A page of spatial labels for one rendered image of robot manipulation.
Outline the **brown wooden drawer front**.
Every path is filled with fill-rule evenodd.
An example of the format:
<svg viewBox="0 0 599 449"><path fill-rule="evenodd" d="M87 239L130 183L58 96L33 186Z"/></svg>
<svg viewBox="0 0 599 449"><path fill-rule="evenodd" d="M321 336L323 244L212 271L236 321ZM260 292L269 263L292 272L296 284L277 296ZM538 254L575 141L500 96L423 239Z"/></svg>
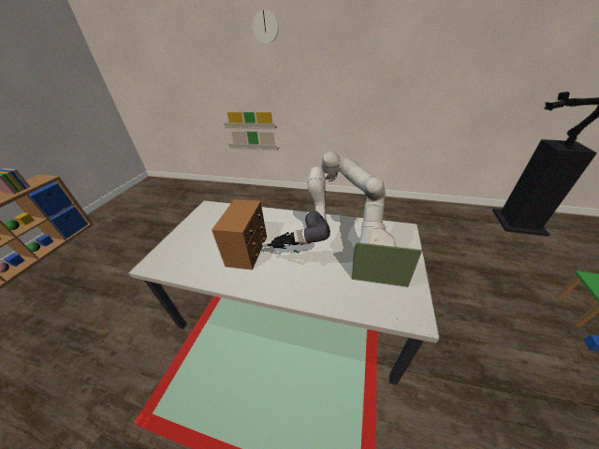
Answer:
<svg viewBox="0 0 599 449"><path fill-rule="evenodd" d="M247 244L249 256L251 256L256 244L257 244L257 236L256 236L256 231L255 231Z"/></svg>
<svg viewBox="0 0 599 449"><path fill-rule="evenodd" d="M254 215L253 215L255 227L257 226L261 216L262 216L262 209L261 209L261 204L259 204Z"/></svg>
<svg viewBox="0 0 599 449"><path fill-rule="evenodd" d="M252 267L254 267L255 262L257 260L257 257L259 255L259 253L260 253L260 251L259 251L259 246L258 246L258 243L257 243L256 246L255 246L255 248L254 248L254 250L253 250L253 253L252 253L251 257L250 257Z"/></svg>
<svg viewBox="0 0 599 449"><path fill-rule="evenodd" d="M250 220L249 224L246 226L246 228L245 228L244 232L243 232L243 235L244 235L244 238L245 238L246 245L247 245L247 243L248 243L248 241L249 241L250 237L252 236L252 234L253 234L254 230L255 230L255 225L254 225L254 221L253 221L253 218L252 218L252 219Z"/></svg>
<svg viewBox="0 0 599 449"><path fill-rule="evenodd" d="M259 223L258 223L258 225L257 225L257 227L256 227L256 235L257 235L257 239L259 239L259 237L260 237L260 234L261 234L261 232L262 232L262 230L263 230L264 226L265 226L265 225L264 225L264 220L263 220L263 216L262 216L262 217L261 217L261 219L260 219L260 221L259 221Z"/></svg>
<svg viewBox="0 0 599 449"><path fill-rule="evenodd" d="M261 235L260 235L260 238L259 238L259 240L258 240L258 244L259 244L259 249L260 249L260 251L261 251L261 248L262 248L262 246L263 246L263 245L262 245L262 243L265 241L266 237L267 237L267 235L266 235L266 230L265 230L265 227L264 227L264 229L263 229L263 231L262 231L262 233L261 233Z"/></svg>

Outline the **brown wooden chest of drawers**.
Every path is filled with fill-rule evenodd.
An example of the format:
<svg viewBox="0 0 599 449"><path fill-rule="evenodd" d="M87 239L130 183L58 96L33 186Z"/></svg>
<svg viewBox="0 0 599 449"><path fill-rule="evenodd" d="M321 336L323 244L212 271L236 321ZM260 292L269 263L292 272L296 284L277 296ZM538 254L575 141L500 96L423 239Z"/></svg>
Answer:
<svg viewBox="0 0 599 449"><path fill-rule="evenodd" d="M225 267L253 269L243 232L259 204L261 201L234 199L213 227Z"/></svg>

